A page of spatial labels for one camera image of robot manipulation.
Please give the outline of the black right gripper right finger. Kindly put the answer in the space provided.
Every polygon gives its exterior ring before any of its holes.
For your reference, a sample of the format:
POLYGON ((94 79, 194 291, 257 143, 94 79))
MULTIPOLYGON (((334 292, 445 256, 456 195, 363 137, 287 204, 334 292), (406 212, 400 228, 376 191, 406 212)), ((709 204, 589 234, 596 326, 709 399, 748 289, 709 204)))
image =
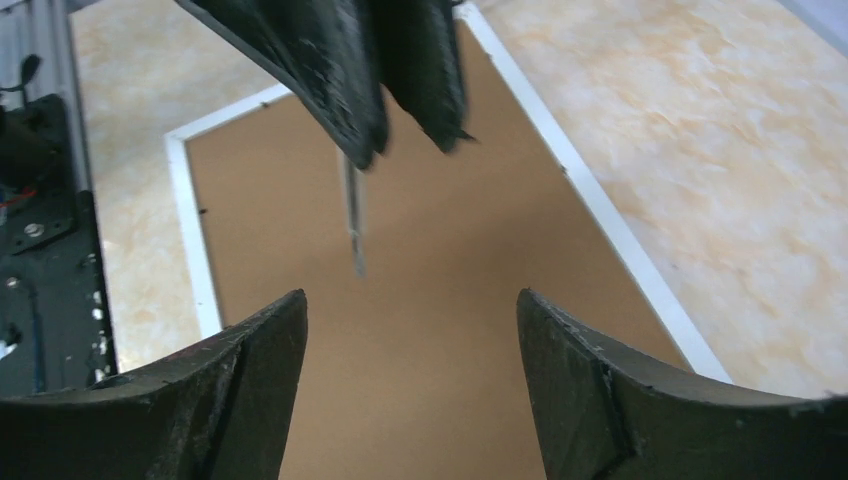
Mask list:
POLYGON ((517 299, 522 362, 550 479, 843 479, 847 399, 701 376, 517 299))

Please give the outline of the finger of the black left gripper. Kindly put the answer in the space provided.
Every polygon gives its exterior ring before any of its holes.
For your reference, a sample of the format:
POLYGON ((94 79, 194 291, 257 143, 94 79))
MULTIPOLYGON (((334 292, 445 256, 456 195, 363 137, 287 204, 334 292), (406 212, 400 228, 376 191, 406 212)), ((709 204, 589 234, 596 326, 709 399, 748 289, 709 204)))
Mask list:
POLYGON ((288 87, 353 165, 372 166, 389 127, 362 1, 197 0, 180 7, 288 87))
POLYGON ((453 15, 457 4, 444 0, 368 3, 383 85, 445 154, 472 138, 463 130, 467 99, 453 15))

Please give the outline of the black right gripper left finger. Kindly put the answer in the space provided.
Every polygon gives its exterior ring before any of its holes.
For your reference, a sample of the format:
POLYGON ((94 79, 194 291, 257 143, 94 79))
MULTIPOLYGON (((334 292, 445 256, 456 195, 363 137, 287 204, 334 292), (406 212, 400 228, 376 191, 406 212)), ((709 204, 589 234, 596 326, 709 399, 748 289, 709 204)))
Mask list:
POLYGON ((294 290, 91 387, 1 403, 5 479, 275 479, 307 344, 294 290))

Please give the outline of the silver screwdriver tool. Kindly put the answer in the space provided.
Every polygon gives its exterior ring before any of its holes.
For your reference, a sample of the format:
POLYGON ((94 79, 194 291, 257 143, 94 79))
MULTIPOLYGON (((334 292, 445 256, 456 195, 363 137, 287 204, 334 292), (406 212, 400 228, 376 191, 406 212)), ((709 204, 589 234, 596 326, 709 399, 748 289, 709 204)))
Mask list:
POLYGON ((363 174, 338 150, 339 169, 344 187, 344 201, 347 208, 347 230, 351 240, 354 271, 357 276, 366 274, 365 250, 362 235, 365 229, 365 194, 363 174))

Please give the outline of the white picture frame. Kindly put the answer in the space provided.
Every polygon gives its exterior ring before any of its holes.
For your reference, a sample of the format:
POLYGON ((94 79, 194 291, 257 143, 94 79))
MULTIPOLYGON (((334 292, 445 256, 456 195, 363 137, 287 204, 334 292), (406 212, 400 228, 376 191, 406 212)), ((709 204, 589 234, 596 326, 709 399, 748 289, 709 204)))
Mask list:
MULTIPOLYGON (((732 379, 714 351, 480 9, 474 3, 466 1, 455 6, 453 13, 466 24, 476 42, 487 54, 499 76, 546 143, 563 176, 594 217, 596 224, 692 370, 699 375, 730 383, 732 379)), ((163 137, 186 251, 197 316, 196 324, 201 338, 208 338, 220 332, 222 319, 185 144, 195 137, 261 109, 267 103, 287 97, 290 93, 283 85, 272 86, 172 130, 163 137)))

